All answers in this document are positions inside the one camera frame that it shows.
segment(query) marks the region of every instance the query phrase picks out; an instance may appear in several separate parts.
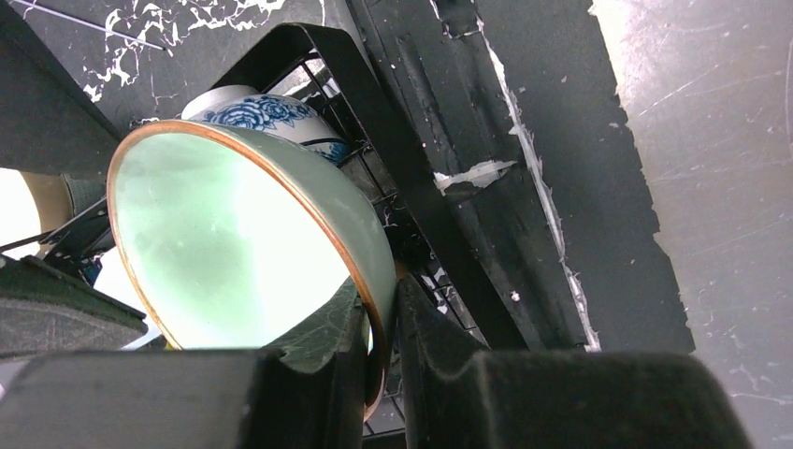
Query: blue and white bowl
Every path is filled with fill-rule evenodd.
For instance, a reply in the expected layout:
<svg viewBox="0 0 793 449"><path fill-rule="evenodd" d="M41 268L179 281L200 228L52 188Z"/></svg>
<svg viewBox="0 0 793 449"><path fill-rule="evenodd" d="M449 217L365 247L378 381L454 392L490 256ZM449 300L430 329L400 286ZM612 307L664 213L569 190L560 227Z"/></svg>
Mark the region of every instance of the blue and white bowl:
<svg viewBox="0 0 793 449"><path fill-rule="evenodd" d="M286 138L335 166L351 151L316 110L288 96L259 94L251 86L212 89L188 103L181 118L247 128Z"/></svg>

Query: cup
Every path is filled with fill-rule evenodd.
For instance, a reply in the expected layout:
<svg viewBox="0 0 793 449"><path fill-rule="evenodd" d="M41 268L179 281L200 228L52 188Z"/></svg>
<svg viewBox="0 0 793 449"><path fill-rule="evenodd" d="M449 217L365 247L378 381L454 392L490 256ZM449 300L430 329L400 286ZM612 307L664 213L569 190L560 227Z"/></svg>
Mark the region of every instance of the cup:
<svg viewBox="0 0 793 449"><path fill-rule="evenodd" d="M264 346L352 276L373 335L376 405L397 276L375 210L340 170L252 129L154 122L113 156L108 215L138 296L177 349Z"/></svg>
<svg viewBox="0 0 793 449"><path fill-rule="evenodd" d="M183 120L224 124L292 140L335 166L351 152L317 111L288 96L231 85L205 92L184 107Z"/></svg>

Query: celadon bowl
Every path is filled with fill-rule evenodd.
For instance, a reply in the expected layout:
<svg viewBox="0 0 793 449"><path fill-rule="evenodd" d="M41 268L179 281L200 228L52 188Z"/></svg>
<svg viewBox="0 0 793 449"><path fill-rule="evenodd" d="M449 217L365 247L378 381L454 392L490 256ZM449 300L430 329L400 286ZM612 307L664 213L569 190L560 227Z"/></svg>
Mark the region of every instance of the celadon bowl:
<svg viewBox="0 0 793 449"><path fill-rule="evenodd" d="M177 349L264 346L352 276L373 335L376 405L394 259L372 206L322 157L249 129L150 123L113 156L108 212L132 284Z"/></svg>

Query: dish rack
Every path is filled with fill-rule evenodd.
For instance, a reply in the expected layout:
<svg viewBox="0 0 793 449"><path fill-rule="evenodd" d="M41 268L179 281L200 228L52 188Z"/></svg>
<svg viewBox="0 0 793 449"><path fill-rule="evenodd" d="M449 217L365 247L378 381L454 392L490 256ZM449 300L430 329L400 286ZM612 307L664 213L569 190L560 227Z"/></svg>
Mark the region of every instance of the dish rack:
<svg viewBox="0 0 793 449"><path fill-rule="evenodd" d="M292 96L317 110L353 147L339 168L371 202L395 259L439 311L494 348L526 348L434 183L425 145L346 32L280 24L212 88L231 84ZM395 344L384 398L365 435L405 426L399 373Z"/></svg>

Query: floor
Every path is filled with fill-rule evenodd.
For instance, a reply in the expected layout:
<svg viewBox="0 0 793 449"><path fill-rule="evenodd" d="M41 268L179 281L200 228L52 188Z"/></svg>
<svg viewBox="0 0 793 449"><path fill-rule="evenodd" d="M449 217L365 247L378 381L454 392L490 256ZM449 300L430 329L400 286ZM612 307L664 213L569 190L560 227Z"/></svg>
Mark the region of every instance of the floor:
<svg viewBox="0 0 793 449"><path fill-rule="evenodd" d="M176 115L268 20L348 20L330 1L228 10L118 3L89 6L83 18L156 36L173 59L37 12L27 19L121 129ZM793 3L595 0L588 13L605 38L695 356L722 382L757 447L793 447ZM197 58L207 45L226 48L218 65ZM171 70L155 77L156 64ZM530 98L519 101L530 108Z"/></svg>

